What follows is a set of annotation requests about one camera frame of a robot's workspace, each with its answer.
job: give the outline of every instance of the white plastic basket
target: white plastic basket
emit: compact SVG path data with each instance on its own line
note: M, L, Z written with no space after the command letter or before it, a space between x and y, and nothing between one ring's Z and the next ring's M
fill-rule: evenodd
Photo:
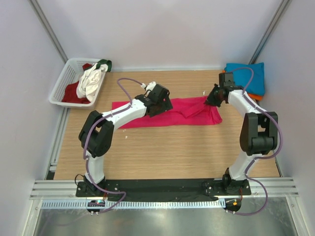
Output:
M68 108L78 108L78 109L94 109L96 105L97 96L99 93L99 90L102 87L103 80L105 77L105 72L102 72L102 78L100 79L99 86L96 90L96 93L94 95L94 98L92 102L89 104L79 104L79 103L68 103L68 102L62 102L64 97L64 91L65 88L73 84L77 81L79 81L80 77L83 75L84 70L82 66L86 63L94 64L98 62L100 59L89 59L89 58L71 58L67 61L65 64L56 84L55 87L50 94L49 101L53 104L57 104L63 107Z

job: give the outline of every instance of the magenta towel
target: magenta towel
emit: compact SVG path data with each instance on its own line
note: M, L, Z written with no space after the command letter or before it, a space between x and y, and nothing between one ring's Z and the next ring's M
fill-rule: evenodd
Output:
M155 117L145 116L135 119L121 128L220 124L222 118L217 107L205 105L206 98L207 96L171 99L172 110ZM128 102L113 102L112 109L116 109L126 103Z

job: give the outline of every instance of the wooden table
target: wooden table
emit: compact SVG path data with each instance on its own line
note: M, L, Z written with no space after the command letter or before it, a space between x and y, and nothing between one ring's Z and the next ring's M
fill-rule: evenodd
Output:
M116 84L121 77L141 82L156 81L170 90L171 98L209 94L220 71L150 71L108 73L96 110L110 111L113 101L127 101ZM134 97L143 93L133 82L122 81ZM55 179L74 179L85 173L83 149L78 134L91 111L71 109L59 156ZM223 122L208 126L169 126L118 129L105 156L108 179L209 178L222 177L240 152L243 118L229 104L219 108ZM275 160L259 161L252 177L278 177Z

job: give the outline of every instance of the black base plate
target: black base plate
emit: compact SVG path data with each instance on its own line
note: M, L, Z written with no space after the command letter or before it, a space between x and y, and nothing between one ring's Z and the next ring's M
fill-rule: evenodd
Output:
M221 187L221 180L214 179L135 179L106 180L105 188L109 191L125 191L124 201L128 202L204 202L215 201L215 196L228 195ZM243 195L250 195L251 190L243 188ZM82 181L78 183L77 197L103 197L104 193L92 191ZM109 194L108 200L117 201L121 195Z
M225 195L240 195L240 188L242 189L242 195L251 195L250 183L248 180L242 180L241 184L237 184L235 187L229 186L226 189L223 185L222 180L209 179L204 183L206 186L207 195L210 197L214 196L225 196Z

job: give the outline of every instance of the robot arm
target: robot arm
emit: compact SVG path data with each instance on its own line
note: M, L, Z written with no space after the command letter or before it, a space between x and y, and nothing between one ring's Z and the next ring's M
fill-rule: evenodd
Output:
M88 169L90 175L93 181L101 188L105 188L104 155L111 146L113 133L119 127L134 119L146 115L153 117L173 108L167 88L156 84L156 82L151 82L145 86L145 90L145 94L136 96L131 103L129 102L117 109L103 113L91 112L80 132L79 140L81 141L81 146L84 147L93 124L100 119L104 119L97 125L100 130L94 129L92 131L86 153L87 158L89 158ZM96 191L87 173L85 174L85 182L90 189Z
M278 131L275 124L266 114L271 116L276 122L278 122L278 116L275 112L268 112L256 105L248 94L243 91L242 87L236 86L233 80L233 73L219 74L219 85L215 84L205 103L220 107L223 101L235 107L244 118L240 134L242 151L234 164L227 168L222 177L222 183L213 183L213 185L220 188L220 192L223 195L237 195L240 189L248 186L246 175L250 173L252 167L258 161L258 157L276 149Z

